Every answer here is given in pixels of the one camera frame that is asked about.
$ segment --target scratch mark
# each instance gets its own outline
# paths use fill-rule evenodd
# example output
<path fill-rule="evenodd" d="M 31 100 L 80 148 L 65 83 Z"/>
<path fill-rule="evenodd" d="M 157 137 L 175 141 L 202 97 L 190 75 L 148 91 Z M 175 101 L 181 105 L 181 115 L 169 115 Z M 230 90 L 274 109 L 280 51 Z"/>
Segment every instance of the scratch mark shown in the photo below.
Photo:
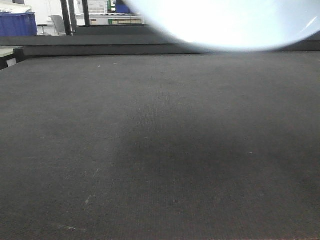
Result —
<path fill-rule="evenodd" d="M 55 226 L 59 229 L 65 229 L 65 230 L 72 230 L 72 231 L 80 231 L 80 232 L 86 232 L 86 229 L 83 228 L 77 228 L 77 227 L 73 227 L 73 226 L 67 226 L 67 225 L 62 225 L 62 224 L 57 224 L 57 223 L 52 223 L 52 226 Z"/>
<path fill-rule="evenodd" d="M 85 200 L 85 205 L 87 205 L 90 201 L 90 198 L 92 198 L 92 196 L 90 195 L 86 200 Z"/>
<path fill-rule="evenodd" d="M 98 168 L 95 173 L 93 174 L 93 178 L 97 175 L 97 173 L 100 171 L 100 168 Z"/>

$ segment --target blue bin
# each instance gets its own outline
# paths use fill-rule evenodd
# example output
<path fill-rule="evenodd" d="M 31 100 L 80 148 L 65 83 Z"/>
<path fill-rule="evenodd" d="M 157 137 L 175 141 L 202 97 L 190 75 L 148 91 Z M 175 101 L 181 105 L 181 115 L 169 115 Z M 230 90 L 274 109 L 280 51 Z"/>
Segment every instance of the blue bin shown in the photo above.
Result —
<path fill-rule="evenodd" d="M 118 14 L 129 14 L 131 13 L 129 7 L 125 4 L 116 4 L 115 5 L 115 12 Z"/>
<path fill-rule="evenodd" d="M 35 36 L 35 12 L 0 14 L 0 37 Z"/>

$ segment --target white blurry object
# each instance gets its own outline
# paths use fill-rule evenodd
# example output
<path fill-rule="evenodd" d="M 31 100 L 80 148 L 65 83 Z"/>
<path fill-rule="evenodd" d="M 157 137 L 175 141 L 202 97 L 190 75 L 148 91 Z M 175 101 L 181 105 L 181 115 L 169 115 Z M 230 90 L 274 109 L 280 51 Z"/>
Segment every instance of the white blurry object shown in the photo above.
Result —
<path fill-rule="evenodd" d="M 320 31 L 320 0 L 126 2 L 159 31 L 212 50 L 272 50 Z"/>
<path fill-rule="evenodd" d="M 11 14 L 23 14 L 31 11 L 32 11 L 31 6 L 15 4 L 15 3 L 0 0 L 0 12 L 9 12 Z"/>

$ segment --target dark gray mat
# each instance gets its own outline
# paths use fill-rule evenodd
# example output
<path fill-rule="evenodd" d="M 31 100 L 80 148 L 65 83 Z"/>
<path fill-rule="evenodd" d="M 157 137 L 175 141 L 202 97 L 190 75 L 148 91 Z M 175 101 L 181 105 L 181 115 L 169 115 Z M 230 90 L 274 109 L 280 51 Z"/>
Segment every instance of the dark gray mat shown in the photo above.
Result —
<path fill-rule="evenodd" d="M 320 237 L 320 53 L 0 71 L 0 239 Z"/>

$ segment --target white wall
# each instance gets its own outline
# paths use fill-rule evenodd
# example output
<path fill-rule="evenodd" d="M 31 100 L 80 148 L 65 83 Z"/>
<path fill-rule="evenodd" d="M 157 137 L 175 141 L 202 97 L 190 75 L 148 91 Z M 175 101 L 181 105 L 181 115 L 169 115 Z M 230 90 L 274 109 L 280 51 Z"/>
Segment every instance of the white wall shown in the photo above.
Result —
<path fill-rule="evenodd" d="M 51 24 L 51 15 L 62 16 L 60 0 L 24 0 L 25 5 L 32 7 L 35 12 L 36 24 Z"/>

